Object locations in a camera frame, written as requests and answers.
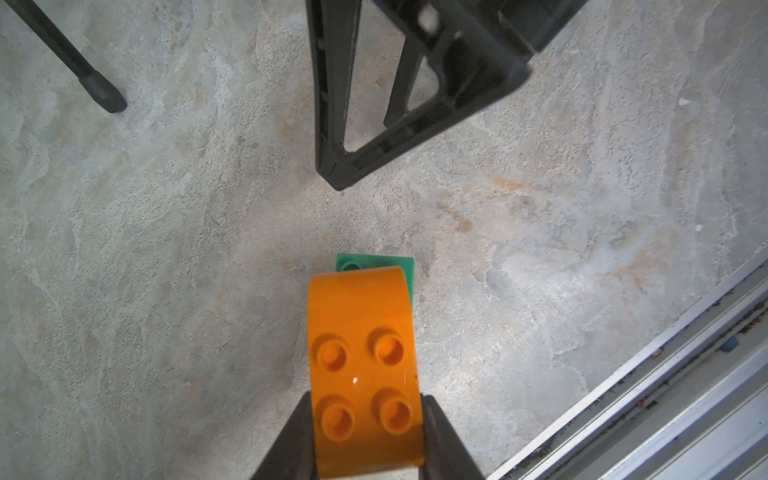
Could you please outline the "dark green lego brick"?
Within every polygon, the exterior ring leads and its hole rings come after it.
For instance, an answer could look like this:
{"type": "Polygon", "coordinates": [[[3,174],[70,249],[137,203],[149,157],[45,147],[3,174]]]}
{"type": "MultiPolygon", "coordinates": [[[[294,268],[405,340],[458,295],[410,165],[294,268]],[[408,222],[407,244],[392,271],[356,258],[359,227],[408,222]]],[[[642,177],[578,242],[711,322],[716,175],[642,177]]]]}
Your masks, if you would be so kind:
{"type": "Polygon", "coordinates": [[[339,253],[336,256],[336,271],[368,270],[385,267],[399,267],[405,277],[409,299],[413,301],[415,260],[411,257],[382,256],[357,253],[339,253]]]}

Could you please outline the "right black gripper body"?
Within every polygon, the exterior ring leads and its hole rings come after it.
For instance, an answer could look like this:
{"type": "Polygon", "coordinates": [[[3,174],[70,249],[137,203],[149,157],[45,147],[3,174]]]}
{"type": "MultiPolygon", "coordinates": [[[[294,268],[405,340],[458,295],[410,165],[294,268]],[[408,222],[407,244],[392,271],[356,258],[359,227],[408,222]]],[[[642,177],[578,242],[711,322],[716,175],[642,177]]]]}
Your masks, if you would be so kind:
{"type": "Polygon", "coordinates": [[[586,0],[489,0],[481,11],[524,56],[541,53],[586,0]]]}

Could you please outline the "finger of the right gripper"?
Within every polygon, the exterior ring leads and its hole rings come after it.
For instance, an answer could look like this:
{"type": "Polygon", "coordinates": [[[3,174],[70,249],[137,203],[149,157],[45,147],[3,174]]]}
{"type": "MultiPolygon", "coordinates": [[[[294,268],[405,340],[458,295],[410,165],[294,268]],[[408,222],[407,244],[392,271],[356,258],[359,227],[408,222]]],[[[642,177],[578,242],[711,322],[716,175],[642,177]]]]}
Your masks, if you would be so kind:
{"type": "Polygon", "coordinates": [[[383,124],[355,151],[344,146],[362,4],[306,4],[314,74],[315,168],[342,191],[400,155],[520,88],[532,56],[491,19],[494,2],[379,1],[405,40],[383,124]]]}

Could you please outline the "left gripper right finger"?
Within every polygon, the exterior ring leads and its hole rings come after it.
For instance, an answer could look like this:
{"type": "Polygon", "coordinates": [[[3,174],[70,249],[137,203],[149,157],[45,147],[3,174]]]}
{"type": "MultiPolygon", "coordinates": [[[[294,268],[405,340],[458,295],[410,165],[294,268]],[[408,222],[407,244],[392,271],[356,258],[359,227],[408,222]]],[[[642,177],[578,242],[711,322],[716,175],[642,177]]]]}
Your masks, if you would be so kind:
{"type": "Polygon", "coordinates": [[[424,464],[421,480],[484,480],[447,416],[431,395],[422,396],[424,464]]]}

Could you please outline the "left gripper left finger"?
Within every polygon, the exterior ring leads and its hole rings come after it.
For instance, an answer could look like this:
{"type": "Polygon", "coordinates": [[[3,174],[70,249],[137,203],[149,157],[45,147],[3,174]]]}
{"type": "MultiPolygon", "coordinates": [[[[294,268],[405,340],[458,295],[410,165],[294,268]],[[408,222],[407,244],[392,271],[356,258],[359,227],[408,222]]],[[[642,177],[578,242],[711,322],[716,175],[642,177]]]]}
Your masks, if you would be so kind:
{"type": "Polygon", "coordinates": [[[252,480],[315,480],[317,467],[311,393],[305,392],[252,480]]]}

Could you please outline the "orange curved lego brick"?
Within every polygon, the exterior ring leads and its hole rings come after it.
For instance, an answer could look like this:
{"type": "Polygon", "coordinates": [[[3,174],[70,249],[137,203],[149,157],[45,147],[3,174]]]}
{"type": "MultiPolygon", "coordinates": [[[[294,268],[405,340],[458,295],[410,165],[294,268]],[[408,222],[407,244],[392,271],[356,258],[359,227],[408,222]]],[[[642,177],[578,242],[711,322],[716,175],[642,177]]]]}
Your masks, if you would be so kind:
{"type": "Polygon", "coordinates": [[[314,276],[308,295],[308,346],[319,476],[421,466],[423,413],[402,270],[314,276]]]}

